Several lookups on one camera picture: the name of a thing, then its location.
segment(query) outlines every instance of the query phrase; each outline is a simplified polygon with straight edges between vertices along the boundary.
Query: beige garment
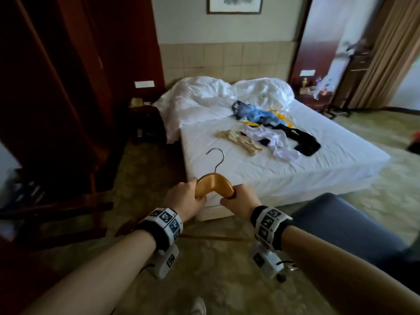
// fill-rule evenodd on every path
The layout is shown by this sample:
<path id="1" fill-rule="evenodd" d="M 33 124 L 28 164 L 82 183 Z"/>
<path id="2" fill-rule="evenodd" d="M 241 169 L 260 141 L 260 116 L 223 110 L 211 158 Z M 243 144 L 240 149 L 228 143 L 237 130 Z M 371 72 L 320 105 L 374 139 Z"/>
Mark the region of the beige garment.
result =
<path id="1" fill-rule="evenodd" d="M 251 156 L 255 156 L 262 148 L 255 145 L 255 143 L 247 136 L 241 135 L 240 131 L 234 132 L 232 130 L 218 131 L 217 138 L 228 139 L 237 145 L 244 147 Z"/>
<path id="2" fill-rule="evenodd" d="M 373 60 L 349 108 L 386 106 L 420 51 L 420 0 L 393 2 L 373 48 Z"/>

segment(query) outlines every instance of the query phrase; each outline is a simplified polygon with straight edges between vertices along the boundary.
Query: mattress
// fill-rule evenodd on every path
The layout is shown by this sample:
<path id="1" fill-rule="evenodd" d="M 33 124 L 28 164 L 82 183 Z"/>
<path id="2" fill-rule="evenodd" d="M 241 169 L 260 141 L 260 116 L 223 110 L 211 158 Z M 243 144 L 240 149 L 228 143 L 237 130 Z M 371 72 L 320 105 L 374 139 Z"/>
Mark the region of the mattress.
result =
<path id="1" fill-rule="evenodd" d="M 390 156 L 346 130 L 335 122 L 294 100 L 287 115 L 294 126 L 317 138 L 321 148 L 312 156 L 300 157 L 293 163 L 275 158 L 268 148 L 251 157 L 242 147 L 217 138 L 221 130 L 240 130 L 242 123 L 235 117 L 197 122 L 181 128 L 181 142 L 188 179 L 214 172 L 222 154 L 225 159 L 217 168 L 233 185 L 246 184 L 260 198 L 296 195 L 310 190 L 366 180 L 390 161 Z M 290 147 L 297 142 L 289 139 Z M 207 195 L 205 207 L 220 205 L 216 193 Z"/>

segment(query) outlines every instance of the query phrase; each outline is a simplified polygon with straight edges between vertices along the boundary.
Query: picture frame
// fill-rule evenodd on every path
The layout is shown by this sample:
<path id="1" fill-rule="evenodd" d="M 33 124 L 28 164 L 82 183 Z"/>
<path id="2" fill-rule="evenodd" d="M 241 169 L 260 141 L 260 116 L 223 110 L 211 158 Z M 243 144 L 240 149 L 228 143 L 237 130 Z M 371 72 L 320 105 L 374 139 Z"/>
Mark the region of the picture frame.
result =
<path id="1" fill-rule="evenodd" d="M 207 0 L 207 14 L 261 14 L 263 0 Z"/>

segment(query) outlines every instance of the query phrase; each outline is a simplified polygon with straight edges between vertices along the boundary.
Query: beige curtain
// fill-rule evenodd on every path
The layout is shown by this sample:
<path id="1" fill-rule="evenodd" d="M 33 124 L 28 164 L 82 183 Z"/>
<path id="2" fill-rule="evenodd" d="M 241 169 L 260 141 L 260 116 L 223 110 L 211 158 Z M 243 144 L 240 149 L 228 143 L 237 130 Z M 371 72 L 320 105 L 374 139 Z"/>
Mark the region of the beige curtain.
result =
<path id="1" fill-rule="evenodd" d="M 419 52 L 420 0 L 394 0 L 373 49 L 370 68 L 349 108 L 386 106 Z"/>

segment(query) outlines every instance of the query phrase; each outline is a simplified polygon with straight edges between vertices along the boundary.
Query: white duvet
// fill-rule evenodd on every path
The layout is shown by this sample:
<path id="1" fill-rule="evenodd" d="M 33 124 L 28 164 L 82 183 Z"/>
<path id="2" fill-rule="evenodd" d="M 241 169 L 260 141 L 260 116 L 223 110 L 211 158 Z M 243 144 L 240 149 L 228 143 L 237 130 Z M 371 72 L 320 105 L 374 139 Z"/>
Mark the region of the white duvet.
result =
<path id="1" fill-rule="evenodd" d="M 236 100 L 285 113 L 293 99 L 293 90 L 281 79 L 242 80 L 230 85 L 203 76 L 180 80 L 155 102 L 155 107 L 165 124 L 167 142 L 172 144 L 179 139 L 183 125 L 232 116 Z"/>

